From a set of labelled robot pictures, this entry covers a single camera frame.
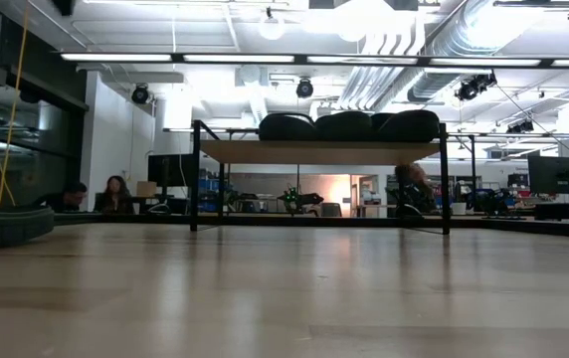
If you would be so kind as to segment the wooden shelf with black legs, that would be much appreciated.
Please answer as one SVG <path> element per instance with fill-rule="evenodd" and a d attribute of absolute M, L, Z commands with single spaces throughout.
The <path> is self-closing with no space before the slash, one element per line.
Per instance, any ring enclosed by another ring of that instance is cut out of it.
<path fill-rule="evenodd" d="M 430 143 L 406 142 L 326 142 L 326 141 L 245 141 L 223 140 L 210 127 L 196 120 L 192 127 L 192 157 L 194 166 L 200 165 L 200 155 L 208 155 L 219 163 L 219 195 L 216 216 L 201 216 L 198 213 L 199 186 L 191 186 L 190 230 L 198 226 L 281 226 L 281 227 L 328 227 L 328 228 L 437 228 L 447 236 L 451 231 L 450 190 L 442 189 L 443 209 L 441 218 L 435 219 L 337 219 L 309 218 L 283 215 L 229 215 L 224 212 L 225 169 L 228 164 L 256 165 L 301 165 L 310 166 L 397 166 L 410 164 L 429 155 L 440 155 L 440 174 L 446 180 L 448 167 L 447 127 L 439 125 L 439 138 Z"/>

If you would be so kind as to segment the person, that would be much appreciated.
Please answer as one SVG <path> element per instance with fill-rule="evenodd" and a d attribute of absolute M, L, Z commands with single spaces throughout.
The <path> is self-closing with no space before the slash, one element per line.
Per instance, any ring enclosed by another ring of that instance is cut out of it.
<path fill-rule="evenodd" d="M 61 192 L 49 193 L 36 199 L 36 206 L 50 207 L 55 213 L 77 212 L 88 191 L 82 182 L 68 183 Z"/>
<path fill-rule="evenodd" d="M 405 203 L 420 213 L 431 213 L 437 209 L 434 191 L 418 163 L 396 166 L 395 175 Z"/>
<path fill-rule="evenodd" d="M 132 215 L 134 213 L 131 195 L 121 176 L 110 176 L 104 191 L 95 197 L 94 211 L 105 215 Z"/>

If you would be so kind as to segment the LED light bar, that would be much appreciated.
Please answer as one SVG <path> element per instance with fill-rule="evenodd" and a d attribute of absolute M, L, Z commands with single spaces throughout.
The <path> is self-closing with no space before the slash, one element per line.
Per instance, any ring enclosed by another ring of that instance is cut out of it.
<path fill-rule="evenodd" d="M 181 53 L 62 53 L 65 61 L 102 64 L 296 65 L 479 69 L 564 69 L 569 58 L 426 57 L 382 55 L 267 55 Z"/>

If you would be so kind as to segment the black computer monitor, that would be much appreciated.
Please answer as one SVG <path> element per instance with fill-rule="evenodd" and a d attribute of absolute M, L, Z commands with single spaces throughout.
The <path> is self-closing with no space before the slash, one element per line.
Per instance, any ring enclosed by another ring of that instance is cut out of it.
<path fill-rule="evenodd" d="M 158 187 L 189 187 L 195 172 L 192 154 L 150 155 L 147 158 L 147 180 Z"/>
<path fill-rule="evenodd" d="M 537 194 L 569 194 L 569 157 L 528 158 L 529 186 Z"/>

